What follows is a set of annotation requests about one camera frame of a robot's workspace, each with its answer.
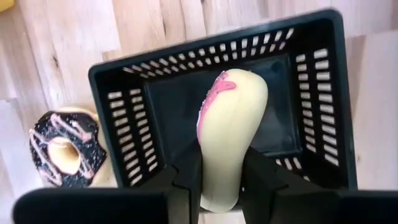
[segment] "wooden surface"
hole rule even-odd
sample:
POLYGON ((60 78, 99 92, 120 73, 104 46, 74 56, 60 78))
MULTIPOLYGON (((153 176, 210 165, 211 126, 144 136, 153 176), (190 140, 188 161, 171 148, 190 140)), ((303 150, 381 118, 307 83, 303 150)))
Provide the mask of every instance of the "wooden surface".
POLYGON ((18 0, 0 13, 0 223, 43 186, 27 130, 52 108, 94 108, 92 64, 323 7, 344 17, 359 187, 397 189, 398 0, 18 0))

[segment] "pink icing drizzle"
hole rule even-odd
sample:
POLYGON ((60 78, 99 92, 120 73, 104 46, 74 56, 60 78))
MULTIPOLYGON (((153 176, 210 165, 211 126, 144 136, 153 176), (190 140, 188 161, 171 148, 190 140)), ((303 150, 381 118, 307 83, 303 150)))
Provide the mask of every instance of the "pink icing drizzle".
MULTIPOLYGON (((77 121, 72 121, 72 127, 69 126, 66 122, 62 121, 61 117, 56 114, 52 114, 50 117, 51 125, 55 127, 57 131, 60 130, 60 127, 65 128, 69 133, 73 134, 74 136, 80 138, 83 143, 89 141, 92 137, 92 133, 86 132, 77 121)), ((62 177, 55 169, 55 166, 44 156, 44 153, 39 145, 37 145, 36 140, 34 137, 40 140, 40 143, 44 143, 46 145, 49 144, 50 140, 46 139, 37 131, 31 129, 29 131, 30 143, 32 144, 34 150, 36 151, 39 159, 41 160, 42 164, 47 164, 48 170, 39 167, 39 173, 51 180, 55 185, 61 186, 62 185, 62 177)), ((81 157, 81 167, 79 167, 79 172, 82 174, 83 177, 86 179, 90 179, 94 176, 94 171, 91 168, 90 164, 88 163, 87 159, 84 157, 82 153, 80 153, 81 157)))
POLYGON ((236 88, 236 84, 231 81, 226 81, 225 79, 228 77, 228 74, 226 72, 221 72, 221 74, 216 78, 213 86, 211 87, 210 91, 207 93, 207 97, 202 103, 202 106, 199 111, 199 118, 197 122, 197 135, 198 135, 198 141, 200 143, 200 133, 201 133, 201 127, 203 124, 203 118, 206 115, 206 112, 208 111, 210 105, 214 100, 216 99, 217 95, 225 90, 233 90, 236 88))

